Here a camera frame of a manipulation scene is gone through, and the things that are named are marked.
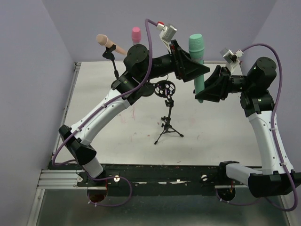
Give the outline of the pink toy microphone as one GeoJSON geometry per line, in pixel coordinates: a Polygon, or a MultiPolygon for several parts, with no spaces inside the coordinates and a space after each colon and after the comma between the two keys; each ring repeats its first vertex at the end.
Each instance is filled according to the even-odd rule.
{"type": "Polygon", "coordinates": [[[141,42],[142,33],[139,27],[133,27],[131,31],[131,39],[133,45],[139,44],[141,42]]]}

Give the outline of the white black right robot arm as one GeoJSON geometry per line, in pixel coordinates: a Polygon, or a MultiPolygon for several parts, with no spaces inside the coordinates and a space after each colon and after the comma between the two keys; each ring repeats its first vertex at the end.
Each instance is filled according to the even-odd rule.
{"type": "Polygon", "coordinates": [[[248,186],[256,197],[287,195],[301,184],[301,174],[295,172],[287,158],[277,130],[275,102],[268,91],[276,78],[277,65],[268,57],[258,58],[246,76],[231,75],[226,67],[216,66],[205,81],[205,89],[196,99],[219,102],[229,93],[240,93],[240,105],[255,133],[262,167],[255,170],[237,161],[220,163],[220,175],[248,186]]]}

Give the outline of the black mic stand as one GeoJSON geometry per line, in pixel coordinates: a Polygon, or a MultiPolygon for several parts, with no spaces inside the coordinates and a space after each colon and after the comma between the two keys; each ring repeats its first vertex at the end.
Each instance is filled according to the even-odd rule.
{"type": "Polygon", "coordinates": [[[154,85],[149,81],[145,82],[138,90],[141,97],[149,97],[154,93],[154,85]]]}
{"type": "Polygon", "coordinates": [[[116,45],[115,44],[113,44],[110,48],[106,47],[106,50],[103,53],[103,57],[112,61],[113,68],[114,68],[114,76],[115,76],[115,79],[117,80],[119,78],[119,72],[116,68],[115,56],[113,54],[113,51],[115,51],[115,50],[116,50],[116,45]]]}

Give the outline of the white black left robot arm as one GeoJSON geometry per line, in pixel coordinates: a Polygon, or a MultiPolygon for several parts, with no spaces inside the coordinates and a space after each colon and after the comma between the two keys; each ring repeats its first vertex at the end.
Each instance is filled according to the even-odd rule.
{"type": "Polygon", "coordinates": [[[150,80],[174,73],[177,79],[188,82],[210,71],[209,67],[193,61],[176,40],[169,46],[170,53],[153,58],[150,48],[133,45],[123,61],[125,72],[112,83],[106,97],[77,123],[60,127],[62,145],[92,178],[103,173],[96,150],[91,146],[93,139],[115,116],[141,97],[154,93],[150,80]]]}

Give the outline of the peach toy microphone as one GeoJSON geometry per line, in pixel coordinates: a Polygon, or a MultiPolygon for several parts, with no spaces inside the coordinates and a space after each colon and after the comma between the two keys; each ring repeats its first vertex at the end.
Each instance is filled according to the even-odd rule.
{"type": "Polygon", "coordinates": [[[96,37],[96,41],[99,45],[105,46],[107,48],[111,48],[113,45],[116,46],[115,51],[122,55],[127,55],[127,51],[115,44],[113,41],[111,41],[106,35],[104,34],[98,34],[96,37]]]}

